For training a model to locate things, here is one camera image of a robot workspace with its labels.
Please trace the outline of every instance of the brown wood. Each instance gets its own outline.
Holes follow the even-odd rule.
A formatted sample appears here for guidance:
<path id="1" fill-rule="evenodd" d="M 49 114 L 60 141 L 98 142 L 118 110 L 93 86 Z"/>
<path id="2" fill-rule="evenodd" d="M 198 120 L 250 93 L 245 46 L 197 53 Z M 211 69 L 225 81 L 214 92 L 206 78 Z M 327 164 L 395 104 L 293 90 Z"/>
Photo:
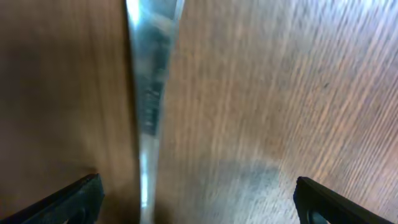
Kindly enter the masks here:
<path id="1" fill-rule="evenodd" d="M 0 217 L 97 171 L 101 222 L 137 221 L 123 4 L 0 2 Z M 298 223 L 300 175 L 398 222 L 397 16 L 394 1 L 187 0 L 159 223 Z"/>

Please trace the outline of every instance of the black object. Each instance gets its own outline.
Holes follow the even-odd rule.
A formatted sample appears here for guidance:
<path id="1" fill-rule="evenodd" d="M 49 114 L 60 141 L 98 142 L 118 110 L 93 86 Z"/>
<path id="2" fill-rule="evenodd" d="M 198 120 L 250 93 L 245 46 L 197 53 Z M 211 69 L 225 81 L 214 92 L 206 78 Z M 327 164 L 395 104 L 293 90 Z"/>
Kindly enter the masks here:
<path id="1" fill-rule="evenodd" d="M 90 174 L 0 224 L 92 224 L 98 218 L 103 198 L 100 175 Z"/>
<path id="2" fill-rule="evenodd" d="M 293 199 L 301 224 L 391 224 L 308 177 L 297 179 Z"/>

